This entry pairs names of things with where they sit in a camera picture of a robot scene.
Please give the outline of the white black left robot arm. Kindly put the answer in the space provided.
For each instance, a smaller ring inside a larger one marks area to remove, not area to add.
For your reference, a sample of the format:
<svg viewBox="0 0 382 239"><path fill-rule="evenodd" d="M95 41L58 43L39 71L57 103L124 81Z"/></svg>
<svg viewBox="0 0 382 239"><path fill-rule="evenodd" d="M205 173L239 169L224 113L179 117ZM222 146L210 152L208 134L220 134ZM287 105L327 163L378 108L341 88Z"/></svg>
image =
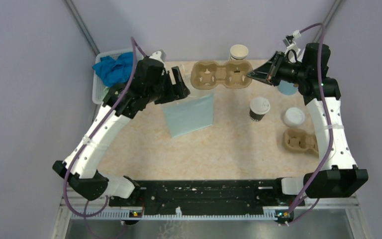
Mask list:
<svg viewBox="0 0 382 239"><path fill-rule="evenodd" d="M82 141L65 160L57 160L53 170L89 201L115 196L128 206L137 204L139 185L127 176L103 176L98 165L120 130L148 104L170 103L189 94L178 66L167 70L161 60L139 60L133 78L109 89Z"/></svg>

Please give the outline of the brown pulp carrier piece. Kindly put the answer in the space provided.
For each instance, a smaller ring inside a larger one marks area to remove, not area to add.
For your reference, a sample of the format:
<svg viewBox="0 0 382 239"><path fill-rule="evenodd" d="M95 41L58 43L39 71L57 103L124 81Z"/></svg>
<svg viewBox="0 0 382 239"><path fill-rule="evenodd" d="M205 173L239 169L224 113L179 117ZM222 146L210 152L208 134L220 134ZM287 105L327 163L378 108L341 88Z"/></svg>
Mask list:
<svg viewBox="0 0 382 239"><path fill-rule="evenodd" d="M216 61L198 61L191 71L190 83L198 90L212 90L219 85L228 89L244 89L252 83L247 76L253 67L246 60L232 60L219 64Z"/></svg>

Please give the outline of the translucent plastic cup lid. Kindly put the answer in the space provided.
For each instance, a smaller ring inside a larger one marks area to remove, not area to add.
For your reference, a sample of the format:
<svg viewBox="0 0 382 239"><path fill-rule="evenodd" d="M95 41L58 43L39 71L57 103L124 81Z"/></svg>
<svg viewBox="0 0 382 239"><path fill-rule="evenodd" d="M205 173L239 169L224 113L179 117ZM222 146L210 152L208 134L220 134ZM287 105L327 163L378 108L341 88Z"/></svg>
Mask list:
<svg viewBox="0 0 382 239"><path fill-rule="evenodd" d="M257 115L265 115L270 108L269 100L264 97L256 97L250 101L250 110Z"/></svg>

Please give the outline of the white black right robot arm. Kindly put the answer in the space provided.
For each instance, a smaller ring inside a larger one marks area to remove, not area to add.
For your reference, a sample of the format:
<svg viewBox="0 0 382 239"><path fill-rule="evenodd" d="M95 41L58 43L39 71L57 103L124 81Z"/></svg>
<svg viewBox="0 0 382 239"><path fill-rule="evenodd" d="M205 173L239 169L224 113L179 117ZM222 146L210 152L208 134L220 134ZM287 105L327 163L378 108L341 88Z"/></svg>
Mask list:
<svg viewBox="0 0 382 239"><path fill-rule="evenodd" d="M292 195L347 198L369 179L367 170L358 167L349 150L341 119L339 85L327 77L330 55L328 45L309 43L301 60L291 62L286 53L277 51L247 74L270 86L280 82L296 84L314 125L320 163L303 177L281 178L281 186L272 191L272 200L278 205L285 205Z"/></svg>

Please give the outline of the stack of paper cups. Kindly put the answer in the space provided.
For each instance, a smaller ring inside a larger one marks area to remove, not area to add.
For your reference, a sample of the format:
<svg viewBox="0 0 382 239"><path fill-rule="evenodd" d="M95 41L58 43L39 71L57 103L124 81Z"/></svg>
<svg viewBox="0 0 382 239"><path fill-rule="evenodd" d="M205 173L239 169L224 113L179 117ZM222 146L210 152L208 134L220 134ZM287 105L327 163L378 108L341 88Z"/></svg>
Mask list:
<svg viewBox="0 0 382 239"><path fill-rule="evenodd" d="M229 60L245 60L249 49L245 45L235 44L231 46L229 53Z"/></svg>

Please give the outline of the light blue paper bag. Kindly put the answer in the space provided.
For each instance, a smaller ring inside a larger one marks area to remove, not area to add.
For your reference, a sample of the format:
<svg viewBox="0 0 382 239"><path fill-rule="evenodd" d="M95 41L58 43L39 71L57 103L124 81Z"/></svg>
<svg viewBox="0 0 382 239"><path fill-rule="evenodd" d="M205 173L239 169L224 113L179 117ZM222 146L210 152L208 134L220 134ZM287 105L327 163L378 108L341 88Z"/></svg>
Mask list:
<svg viewBox="0 0 382 239"><path fill-rule="evenodd" d="M215 90L198 90L191 85L191 73L179 65L188 97L162 105L167 127L172 138L213 125Z"/></svg>

